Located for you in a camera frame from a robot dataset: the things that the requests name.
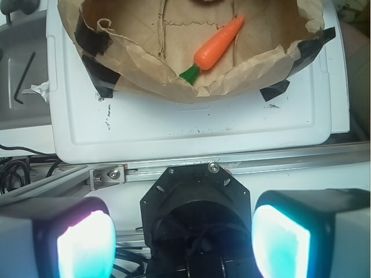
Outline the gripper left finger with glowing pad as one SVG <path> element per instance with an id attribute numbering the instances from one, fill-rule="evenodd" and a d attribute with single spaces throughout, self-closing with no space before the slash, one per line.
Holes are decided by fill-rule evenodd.
<path id="1" fill-rule="evenodd" d="M 1 277 L 109 277 L 115 248 L 97 197 L 1 199 Z"/>

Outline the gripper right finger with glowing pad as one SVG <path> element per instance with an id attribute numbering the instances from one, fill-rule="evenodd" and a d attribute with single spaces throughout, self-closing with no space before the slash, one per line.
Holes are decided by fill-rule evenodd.
<path id="1" fill-rule="evenodd" d="M 252 246 L 263 277 L 370 277 L 370 192 L 265 191 Z"/>

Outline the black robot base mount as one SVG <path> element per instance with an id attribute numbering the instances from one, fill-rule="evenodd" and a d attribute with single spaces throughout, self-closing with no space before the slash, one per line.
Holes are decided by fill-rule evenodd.
<path id="1" fill-rule="evenodd" d="M 166 169 L 140 201 L 147 277 L 252 277 L 249 191 L 215 163 Z"/>

